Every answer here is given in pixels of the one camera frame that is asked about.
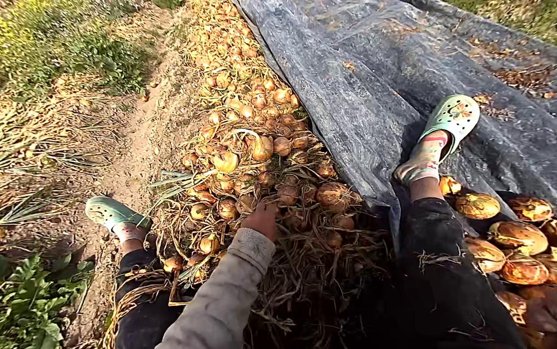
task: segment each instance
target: gray jacket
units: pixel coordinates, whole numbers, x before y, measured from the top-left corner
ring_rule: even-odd
[[[250,228],[233,242],[156,349],[240,349],[243,331],[276,247]]]

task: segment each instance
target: green plant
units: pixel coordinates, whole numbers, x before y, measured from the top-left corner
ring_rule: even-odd
[[[0,255],[0,349],[60,348],[60,313],[86,290],[93,263],[70,265],[71,257],[44,269],[40,257],[22,260],[12,271]]]

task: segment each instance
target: foot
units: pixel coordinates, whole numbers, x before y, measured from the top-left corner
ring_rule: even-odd
[[[425,177],[440,179],[438,165],[442,150],[447,145],[449,134],[446,131],[433,131],[426,135],[413,149],[410,159],[400,165],[394,176],[405,186]]]

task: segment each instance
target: soil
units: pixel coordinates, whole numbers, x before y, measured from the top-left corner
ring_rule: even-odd
[[[111,196],[141,213],[146,213],[152,205],[154,193],[148,184],[159,179],[160,170],[180,167],[177,146],[190,132],[198,130],[204,115],[192,99],[200,77],[177,50],[183,39],[181,28],[185,19],[194,15],[186,6],[176,11],[152,8],[151,12],[147,19],[152,24],[175,28],[180,37],[175,38],[174,44],[166,43],[165,39],[156,46],[161,62],[150,78],[158,85],[147,86],[149,100],[137,100],[133,102],[136,103],[134,112],[120,111],[116,115],[123,127],[115,131],[121,137],[111,151],[115,161],[112,167],[94,177],[93,190],[93,194]],[[67,329],[65,347],[95,346],[113,308],[113,278],[121,252],[117,240],[113,241],[115,235],[91,222],[80,209],[70,219],[74,245],[83,247],[80,258],[94,258],[96,272],[86,298],[81,300],[75,319]]]

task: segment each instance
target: tarp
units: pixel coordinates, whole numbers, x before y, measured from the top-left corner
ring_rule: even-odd
[[[484,104],[441,172],[476,192],[544,198],[557,215],[556,47],[438,0],[235,3],[342,177],[390,215],[395,242],[407,192],[392,172],[450,94]]]

